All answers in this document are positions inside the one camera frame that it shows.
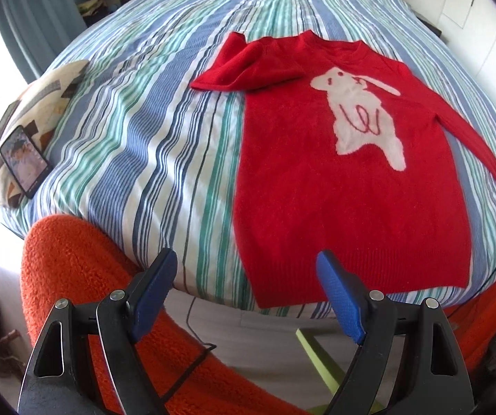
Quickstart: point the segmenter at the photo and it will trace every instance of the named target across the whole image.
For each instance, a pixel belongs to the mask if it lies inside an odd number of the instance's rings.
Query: white rabbit design
[[[337,136],[337,153],[350,154],[363,145],[376,145],[383,150],[394,170],[406,169],[404,147],[396,137],[392,116],[368,88],[372,83],[393,95],[400,92],[368,76],[355,76],[338,67],[312,79],[310,85],[327,93],[327,101],[336,118],[333,129]]]

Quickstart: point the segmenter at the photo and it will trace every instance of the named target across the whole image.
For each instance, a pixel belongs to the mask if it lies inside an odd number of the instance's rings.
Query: striped duvet cover
[[[257,307],[231,224],[244,98],[188,87],[231,31],[254,40],[308,29],[327,39],[362,39],[404,61],[496,155],[492,103],[402,0],[134,0],[84,32],[52,65],[91,60],[47,151],[53,173],[33,200],[0,210],[4,224],[25,235],[43,216],[71,213],[99,226],[144,267],[172,246],[183,265],[179,290],[265,314],[332,316],[328,303]],[[471,224],[471,279],[466,289],[391,295],[397,301],[434,296],[460,303],[496,265],[496,184],[447,136]]]

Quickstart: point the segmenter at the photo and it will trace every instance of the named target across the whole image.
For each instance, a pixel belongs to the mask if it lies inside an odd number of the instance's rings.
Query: blue gripper pad
[[[358,345],[365,339],[365,321],[369,308],[366,296],[369,293],[363,282],[348,273],[335,255],[328,250],[317,255],[317,277],[344,334]]]
[[[135,342],[152,330],[177,274],[177,255],[169,248],[162,249],[150,268],[142,273],[127,302],[133,308],[130,334]]]

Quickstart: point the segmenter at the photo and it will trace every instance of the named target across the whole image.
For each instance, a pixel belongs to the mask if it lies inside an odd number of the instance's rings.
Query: red sweater
[[[495,180],[496,158],[406,65],[311,31],[232,33],[191,86],[246,92],[233,225],[260,307],[323,301],[326,248],[385,293],[467,285],[469,222],[442,127]]]

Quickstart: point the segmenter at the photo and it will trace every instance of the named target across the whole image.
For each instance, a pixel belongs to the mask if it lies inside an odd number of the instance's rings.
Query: curtain
[[[0,34],[28,83],[86,29],[76,7],[82,1],[0,0]]]

